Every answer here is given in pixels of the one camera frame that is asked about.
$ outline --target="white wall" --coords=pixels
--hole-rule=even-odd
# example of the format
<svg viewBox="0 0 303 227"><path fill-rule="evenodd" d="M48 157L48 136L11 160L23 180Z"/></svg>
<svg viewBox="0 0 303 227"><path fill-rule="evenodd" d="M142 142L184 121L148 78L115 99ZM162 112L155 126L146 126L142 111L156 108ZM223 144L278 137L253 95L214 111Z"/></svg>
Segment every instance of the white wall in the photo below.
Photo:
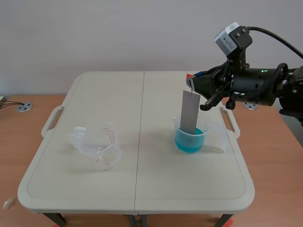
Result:
<svg viewBox="0 0 303 227"><path fill-rule="evenodd" d="M66 93L93 70L206 70L225 61L213 37L234 21L303 50L302 9L302 0L2 0L0 95ZM302 65L251 35L251 67Z"/></svg>

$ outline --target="wooden table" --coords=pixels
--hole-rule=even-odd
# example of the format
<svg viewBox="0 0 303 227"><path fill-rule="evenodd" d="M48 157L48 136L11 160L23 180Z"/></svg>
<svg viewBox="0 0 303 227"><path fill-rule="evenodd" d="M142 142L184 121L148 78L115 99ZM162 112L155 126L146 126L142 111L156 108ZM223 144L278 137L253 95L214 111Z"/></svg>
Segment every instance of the wooden table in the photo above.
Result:
<svg viewBox="0 0 303 227"><path fill-rule="evenodd" d="M18 113L15 106L0 110L0 198L2 203L17 198L18 185L41 141L41 128L64 95L13 96L11 101L34 103L32 110ZM296 227L303 213L303 148L273 107L255 111L237 104L233 111L240 127L238 140L254 180L253 204L233 217L232 227ZM217 215L152 215L149 227L210 227ZM68 227L129 226L119 215L67 215ZM26 210L16 200L0 211L0 227L53 226L43 215Z"/></svg>

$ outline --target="measuring cup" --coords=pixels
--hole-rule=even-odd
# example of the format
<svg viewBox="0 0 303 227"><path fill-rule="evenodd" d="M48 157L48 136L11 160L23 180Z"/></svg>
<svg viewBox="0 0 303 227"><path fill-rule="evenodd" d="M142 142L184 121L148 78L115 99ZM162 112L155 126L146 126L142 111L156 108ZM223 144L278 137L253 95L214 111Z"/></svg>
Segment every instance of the measuring cup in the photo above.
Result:
<svg viewBox="0 0 303 227"><path fill-rule="evenodd" d="M174 117L174 122L175 143L180 150L195 153L207 142L208 148L218 148L225 151L227 144L226 129L219 123L198 118L195 134L189 134L180 129L180 117Z"/></svg>
<svg viewBox="0 0 303 227"><path fill-rule="evenodd" d="M81 154L89 157L100 169L112 168L121 158L117 131L108 122L87 128L75 127L69 139Z"/></svg>

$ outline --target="table handle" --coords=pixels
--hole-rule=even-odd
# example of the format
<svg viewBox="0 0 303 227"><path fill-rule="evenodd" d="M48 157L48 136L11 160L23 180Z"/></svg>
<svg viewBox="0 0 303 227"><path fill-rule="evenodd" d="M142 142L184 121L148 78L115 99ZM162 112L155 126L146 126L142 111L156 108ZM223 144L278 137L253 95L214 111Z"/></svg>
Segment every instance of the table handle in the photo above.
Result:
<svg viewBox="0 0 303 227"><path fill-rule="evenodd" d="M239 138L240 135L241 135L241 132L240 132L240 129L238 127L238 124L236 122L236 119L235 119L232 111L226 109L225 106L220 106L220 111L224 112L226 114L226 116L227 116L227 118L229 120L229 123L231 124L233 134L235 135L236 139Z"/></svg>
<svg viewBox="0 0 303 227"><path fill-rule="evenodd" d="M64 110L64 106L57 106L56 108L53 109L51 115L47 119L44 127L42 128L41 135L43 138L46 137L46 134L48 131L52 131L53 129L50 129L55 120L57 119L58 115L62 113Z"/></svg>

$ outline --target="table leg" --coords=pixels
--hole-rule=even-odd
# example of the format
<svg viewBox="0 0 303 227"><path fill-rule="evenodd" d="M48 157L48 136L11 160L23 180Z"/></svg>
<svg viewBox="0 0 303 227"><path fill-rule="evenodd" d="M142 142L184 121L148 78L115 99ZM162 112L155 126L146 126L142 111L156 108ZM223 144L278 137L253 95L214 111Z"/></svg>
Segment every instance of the table leg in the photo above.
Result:
<svg viewBox="0 0 303 227"><path fill-rule="evenodd" d="M66 225L64 218L59 213L43 213L43 214L60 227L64 227Z"/></svg>
<svg viewBox="0 0 303 227"><path fill-rule="evenodd" d="M148 227L147 226L147 215L140 215L140 216L141 216L142 227Z"/></svg>
<svg viewBox="0 0 303 227"><path fill-rule="evenodd" d="M232 216L233 214L223 214L215 224L215 227L223 227Z"/></svg>
<svg viewBox="0 0 303 227"><path fill-rule="evenodd" d="M131 227L137 227L137 220L134 215L127 215L129 218L129 222L131 223Z"/></svg>

